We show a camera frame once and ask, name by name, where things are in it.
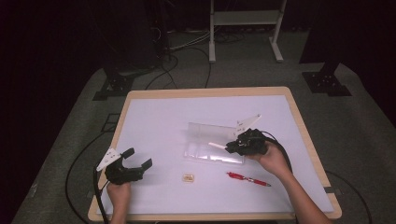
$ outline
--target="dark background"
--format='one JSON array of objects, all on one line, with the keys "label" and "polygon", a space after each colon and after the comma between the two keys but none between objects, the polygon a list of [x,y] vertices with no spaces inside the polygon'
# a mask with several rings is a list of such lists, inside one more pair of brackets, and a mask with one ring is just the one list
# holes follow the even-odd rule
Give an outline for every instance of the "dark background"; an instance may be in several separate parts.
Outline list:
[{"label": "dark background", "polygon": [[[165,4],[164,24],[168,30],[208,28],[208,0],[171,2],[172,6]],[[275,0],[216,2],[218,9],[229,3],[233,9],[244,10],[278,7]],[[108,1],[1,1],[0,95],[4,131],[0,196],[4,222],[10,222],[17,212],[91,75],[104,63],[150,67],[156,63],[155,56],[161,56],[155,46],[139,47],[134,41],[130,45],[123,41],[128,32],[130,36],[149,36],[147,26],[162,23],[157,3],[146,1],[147,15],[142,15],[142,10],[131,14],[146,18],[126,19],[139,21],[140,26],[131,22],[131,30],[124,30],[116,23],[120,18],[105,11]],[[329,55],[336,55],[360,76],[393,123],[396,113],[390,99],[395,96],[392,86],[396,84],[394,9],[385,0],[289,0],[282,23],[282,30],[312,28],[301,62],[322,63]],[[150,53],[144,57],[146,60],[139,62],[136,55],[147,51]]]}]

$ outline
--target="pen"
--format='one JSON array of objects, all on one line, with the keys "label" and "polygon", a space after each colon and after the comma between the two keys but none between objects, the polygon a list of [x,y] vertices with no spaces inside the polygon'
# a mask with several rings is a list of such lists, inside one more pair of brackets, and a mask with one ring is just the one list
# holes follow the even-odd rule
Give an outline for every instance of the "pen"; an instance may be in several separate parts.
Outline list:
[{"label": "pen", "polygon": [[254,178],[250,178],[250,177],[245,177],[245,176],[238,175],[238,174],[232,173],[232,172],[228,172],[227,175],[228,175],[230,178],[240,179],[240,180],[247,180],[247,181],[249,181],[249,182],[252,182],[252,183],[255,183],[255,184],[258,184],[258,185],[263,185],[263,186],[265,186],[265,187],[271,187],[270,184],[268,184],[268,183],[266,183],[266,182],[264,182],[264,181],[260,181],[260,180],[258,180],[258,179],[254,179]]}]

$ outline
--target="gray carpet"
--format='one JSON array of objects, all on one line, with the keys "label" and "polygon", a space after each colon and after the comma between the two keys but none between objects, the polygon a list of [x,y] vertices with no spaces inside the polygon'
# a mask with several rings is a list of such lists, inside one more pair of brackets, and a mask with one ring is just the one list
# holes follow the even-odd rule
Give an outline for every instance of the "gray carpet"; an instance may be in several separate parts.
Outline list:
[{"label": "gray carpet", "polygon": [[[394,223],[396,213],[396,130],[361,85],[359,77],[340,65],[335,75],[352,96],[329,97],[312,93],[302,72],[318,71],[322,64],[299,64],[308,33],[281,32],[278,45],[285,59],[277,63],[268,33],[244,34],[232,44],[217,44],[217,62],[211,64],[208,88],[286,86],[290,88],[325,170],[334,172],[362,195],[374,223]],[[170,34],[172,46],[196,35]],[[207,43],[195,48],[208,51]],[[170,74],[179,89],[204,88],[209,74],[206,56],[197,49],[173,53],[178,64]],[[175,59],[164,61],[170,68]],[[163,70],[137,77],[132,90],[144,90]],[[92,98],[102,88],[102,69],[79,96],[53,145],[31,192],[13,223],[82,223],[69,207],[64,184],[69,167],[85,146],[99,134],[108,114],[120,113],[125,97],[105,101]],[[169,76],[156,79],[149,89],[174,89]],[[77,211],[87,218],[92,201],[92,168],[110,145],[112,133],[103,133],[85,148],[69,176],[69,197]],[[334,223],[368,223],[358,194],[339,177],[328,175],[337,189],[343,215]]]}]

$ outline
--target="clear plastic container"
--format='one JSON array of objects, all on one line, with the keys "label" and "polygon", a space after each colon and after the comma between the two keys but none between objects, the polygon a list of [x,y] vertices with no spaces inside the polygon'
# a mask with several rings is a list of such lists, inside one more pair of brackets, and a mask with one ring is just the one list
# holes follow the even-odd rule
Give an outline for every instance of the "clear plastic container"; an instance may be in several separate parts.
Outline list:
[{"label": "clear plastic container", "polygon": [[235,141],[235,128],[189,123],[189,143],[184,151],[184,157],[201,161],[216,161],[233,164],[243,164],[245,158],[237,153],[229,153],[227,150],[210,146],[209,143],[226,146]]}]

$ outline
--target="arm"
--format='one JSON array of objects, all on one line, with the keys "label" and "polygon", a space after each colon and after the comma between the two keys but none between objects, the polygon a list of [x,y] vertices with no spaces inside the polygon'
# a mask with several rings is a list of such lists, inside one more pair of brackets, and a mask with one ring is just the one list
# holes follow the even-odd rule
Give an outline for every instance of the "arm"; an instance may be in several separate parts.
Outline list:
[{"label": "arm", "polygon": [[126,223],[129,202],[131,200],[131,183],[127,182],[121,185],[109,183],[107,185],[107,192],[110,197],[110,201],[113,203],[113,216],[110,223]]},{"label": "arm", "polygon": [[270,142],[266,142],[265,145],[268,148],[265,155],[256,154],[247,157],[258,161],[265,170],[279,178],[289,195],[291,205],[300,223],[331,223],[291,173],[276,145]]}]

